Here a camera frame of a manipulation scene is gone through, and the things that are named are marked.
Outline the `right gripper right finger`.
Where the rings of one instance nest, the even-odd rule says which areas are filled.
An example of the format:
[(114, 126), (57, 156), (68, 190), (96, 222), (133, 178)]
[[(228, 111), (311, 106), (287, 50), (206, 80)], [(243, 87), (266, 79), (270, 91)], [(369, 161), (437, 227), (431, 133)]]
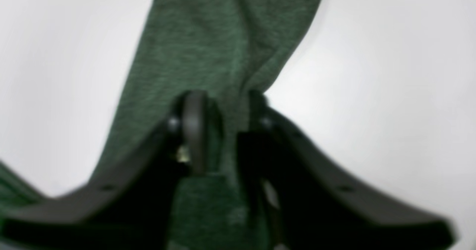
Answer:
[(248, 98), (238, 171), (252, 215), (265, 216), (271, 250), (447, 250), (455, 243), (447, 219), (362, 182), (260, 91)]

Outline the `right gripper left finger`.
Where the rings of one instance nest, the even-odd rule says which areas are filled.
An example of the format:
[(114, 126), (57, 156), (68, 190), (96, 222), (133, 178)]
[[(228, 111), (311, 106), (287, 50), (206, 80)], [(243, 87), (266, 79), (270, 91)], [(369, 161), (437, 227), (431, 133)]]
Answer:
[(26, 250), (163, 250), (180, 179), (207, 167), (207, 93), (187, 91), (128, 156), (80, 189), (7, 215)]

